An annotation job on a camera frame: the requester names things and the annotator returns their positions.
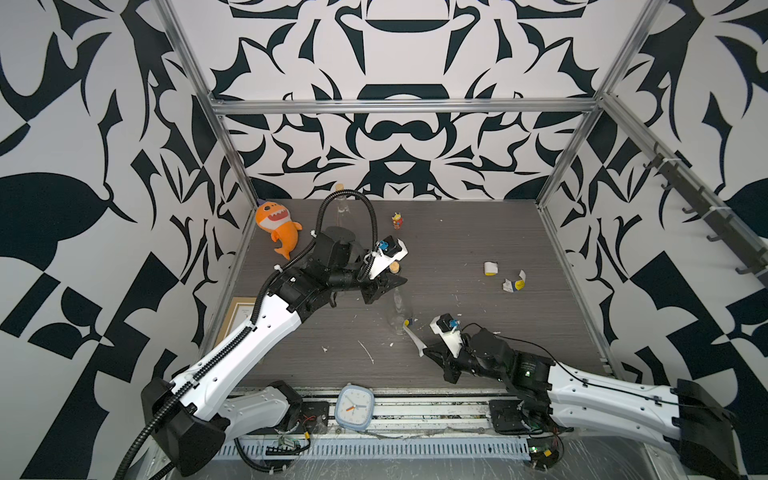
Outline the tall clear bottle yellow label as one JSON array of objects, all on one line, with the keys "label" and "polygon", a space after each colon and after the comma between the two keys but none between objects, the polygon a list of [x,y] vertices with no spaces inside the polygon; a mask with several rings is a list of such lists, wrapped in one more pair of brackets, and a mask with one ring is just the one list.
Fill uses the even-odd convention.
[{"label": "tall clear bottle yellow label", "polygon": [[408,280],[403,276],[401,265],[395,261],[389,266],[389,272],[399,282],[391,291],[392,306],[388,321],[398,335],[405,334],[405,327],[414,317],[412,295]]}]

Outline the clear glass bottle with cork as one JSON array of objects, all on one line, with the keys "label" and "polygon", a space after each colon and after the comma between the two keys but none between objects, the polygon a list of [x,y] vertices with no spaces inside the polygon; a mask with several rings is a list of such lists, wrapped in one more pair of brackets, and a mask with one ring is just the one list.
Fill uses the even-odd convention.
[{"label": "clear glass bottle with cork", "polygon": [[336,225],[348,228],[352,225],[351,209],[347,196],[337,196],[334,201],[336,212]]}]

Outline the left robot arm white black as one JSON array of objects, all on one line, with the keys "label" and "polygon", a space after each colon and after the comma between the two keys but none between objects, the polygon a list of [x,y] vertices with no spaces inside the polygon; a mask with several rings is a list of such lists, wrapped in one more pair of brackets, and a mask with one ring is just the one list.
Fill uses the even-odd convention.
[{"label": "left robot arm white black", "polygon": [[390,269],[408,253],[402,240],[388,236],[358,261],[351,259],[354,242],[354,234],[341,227],[318,233],[299,257],[276,267],[249,319],[172,380],[152,379],[141,392],[146,425],[122,466],[129,466],[152,438],[168,459],[156,476],[176,471],[187,477],[209,463],[225,442],[294,423],[301,398],[283,382],[238,400],[229,396],[281,340],[334,302],[336,293],[356,290],[371,304],[405,283]]}]

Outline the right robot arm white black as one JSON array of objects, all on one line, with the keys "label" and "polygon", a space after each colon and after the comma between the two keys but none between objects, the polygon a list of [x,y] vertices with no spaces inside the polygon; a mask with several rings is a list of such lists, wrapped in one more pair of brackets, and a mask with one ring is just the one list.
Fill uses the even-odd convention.
[{"label": "right robot arm white black", "polygon": [[420,356],[449,383],[464,373],[501,383],[522,402],[536,429],[586,429],[654,445],[713,479],[737,479],[733,416],[701,385],[643,385],[578,371],[549,353],[515,350],[487,329],[469,335],[439,331]]}]

